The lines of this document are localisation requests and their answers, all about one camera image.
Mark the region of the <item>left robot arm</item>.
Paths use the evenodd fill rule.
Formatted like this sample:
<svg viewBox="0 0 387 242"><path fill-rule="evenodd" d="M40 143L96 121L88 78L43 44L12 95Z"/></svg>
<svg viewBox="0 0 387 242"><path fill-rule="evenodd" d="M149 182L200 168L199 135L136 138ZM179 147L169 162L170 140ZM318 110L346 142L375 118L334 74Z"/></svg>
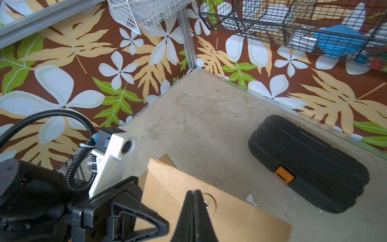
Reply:
<svg viewBox="0 0 387 242"><path fill-rule="evenodd" d="M121 162L135 141L119 128L96 130L83 115L65 110L28 116L1 135L5 145L45 118L79 121L90 138L65 174L16 158L1 162L1 241L143 242L166 236L169 223L141 201L136 176Z"/></svg>

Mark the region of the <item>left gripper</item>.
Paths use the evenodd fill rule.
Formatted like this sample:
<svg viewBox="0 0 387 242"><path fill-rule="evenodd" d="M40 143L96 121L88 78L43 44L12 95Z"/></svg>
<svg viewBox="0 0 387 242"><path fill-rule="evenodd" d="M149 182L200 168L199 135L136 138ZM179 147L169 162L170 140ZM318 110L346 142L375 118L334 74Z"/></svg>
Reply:
<svg viewBox="0 0 387 242"><path fill-rule="evenodd" d="M139 178L130 176L92 198L76 203L72 208L71 240L144 242L166 236L169 222L141 203L138 200L141 197ZM144 221L151 227L136 231L137 220Z"/></svg>

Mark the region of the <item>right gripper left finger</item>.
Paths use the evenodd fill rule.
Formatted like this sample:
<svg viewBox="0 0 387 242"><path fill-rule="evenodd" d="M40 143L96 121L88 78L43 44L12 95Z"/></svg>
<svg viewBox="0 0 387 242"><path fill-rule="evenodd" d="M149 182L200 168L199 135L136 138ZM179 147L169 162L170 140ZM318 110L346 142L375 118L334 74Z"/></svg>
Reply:
<svg viewBox="0 0 387 242"><path fill-rule="evenodd" d="M193 242L195 237L195 196L188 191L171 242Z"/></svg>

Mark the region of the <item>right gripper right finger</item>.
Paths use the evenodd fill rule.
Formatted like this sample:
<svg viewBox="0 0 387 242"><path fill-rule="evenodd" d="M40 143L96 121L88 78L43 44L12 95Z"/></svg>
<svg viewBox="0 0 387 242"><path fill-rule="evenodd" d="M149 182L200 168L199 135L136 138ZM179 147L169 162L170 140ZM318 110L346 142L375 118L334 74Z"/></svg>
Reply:
<svg viewBox="0 0 387 242"><path fill-rule="evenodd" d="M194 241L217 242L203 195L200 190L194 191Z"/></svg>

